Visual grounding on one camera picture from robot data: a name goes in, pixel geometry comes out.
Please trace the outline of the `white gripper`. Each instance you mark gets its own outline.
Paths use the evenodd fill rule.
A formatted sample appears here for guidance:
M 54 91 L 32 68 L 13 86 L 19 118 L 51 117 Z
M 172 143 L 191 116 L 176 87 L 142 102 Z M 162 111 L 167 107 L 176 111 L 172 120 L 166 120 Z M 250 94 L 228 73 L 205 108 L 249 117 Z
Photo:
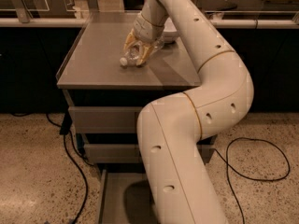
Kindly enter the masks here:
M 144 64 L 154 50 L 152 42 L 156 41 L 163 33 L 163 26 L 156 26 L 147 21 L 141 13 L 137 14 L 133 24 L 133 30 L 127 35 L 123 51 L 127 51 L 134 43 L 138 42 L 138 59 L 136 65 Z

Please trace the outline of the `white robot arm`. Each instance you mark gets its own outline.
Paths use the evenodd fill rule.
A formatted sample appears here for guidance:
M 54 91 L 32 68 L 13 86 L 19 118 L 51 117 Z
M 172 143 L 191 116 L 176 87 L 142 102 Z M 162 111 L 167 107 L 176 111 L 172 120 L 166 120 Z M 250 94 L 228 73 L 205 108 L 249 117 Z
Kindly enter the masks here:
M 201 83 L 147 104 L 137 120 L 142 161 L 160 224 L 228 224 L 197 142 L 231 128 L 252 104 L 241 58 L 191 0 L 146 0 L 124 46 L 146 61 L 171 20 Z

